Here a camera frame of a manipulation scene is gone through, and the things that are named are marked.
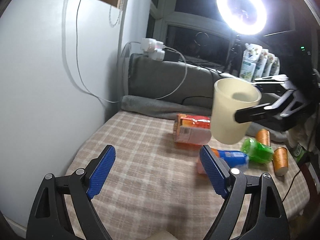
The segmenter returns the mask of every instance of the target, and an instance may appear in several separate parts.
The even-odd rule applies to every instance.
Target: blue gripper pad
[[[111,146],[90,177],[89,188],[87,190],[87,196],[89,199],[93,199],[95,195],[100,193],[115,159],[116,149]]]
[[[200,160],[202,166],[209,177],[214,191],[226,199],[229,194],[229,191],[227,190],[226,176],[224,172],[219,169],[218,164],[214,161],[214,158],[212,157],[214,153],[211,151],[212,154],[210,154],[209,151],[211,151],[209,146],[208,149],[206,146],[202,146],[200,149]]]

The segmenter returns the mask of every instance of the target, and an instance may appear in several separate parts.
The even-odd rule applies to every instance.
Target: silver screw
[[[82,174],[84,174],[84,169],[77,169],[77,170],[76,170],[76,174],[77,174],[77,175],[82,175]]]
[[[238,175],[240,173],[240,171],[237,168],[232,168],[231,173],[234,175]]]
[[[51,179],[52,178],[52,174],[48,173],[47,175],[44,176],[45,179]]]
[[[271,176],[270,176],[269,173],[263,173],[263,177],[264,177],[265,179],[270,179],[270,178],[271,178]]]

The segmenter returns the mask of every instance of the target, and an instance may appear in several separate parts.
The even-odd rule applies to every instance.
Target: plaid tablecloth
[[[77,153],[67,175],[84,168],[107,144],[116,148],[116,161],[92,203],[114,240],[145,239],[166,230],[179,240],[203,239],[223,203],[209,179],[196,173],[198,149],[178,148],[172,137],[173,121],[118,112],[106,122]],[[238,150],[241,142],[223,145],[211,139],[217,149]],[[272,144],[275,149],[279,144]],[[250,164],[246,174],[269,172],[281,198],[299,171],[288,155],[289,171],[280,178],[269,165]],[[309,200],[309,191],[300,173],[284,201],[288,219],[298,214]],[[232,237],[242,230],[250,196],[246,195]],[[66,196],[70,220],[77,236],[84,237],[70,196]]]

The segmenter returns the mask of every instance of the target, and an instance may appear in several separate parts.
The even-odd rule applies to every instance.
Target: green plastic container
[[[270,146],[259,143],[253,138],[245,139],[240,151],[247,154],[251,161],[263,164],[271,162],[274,153]]]

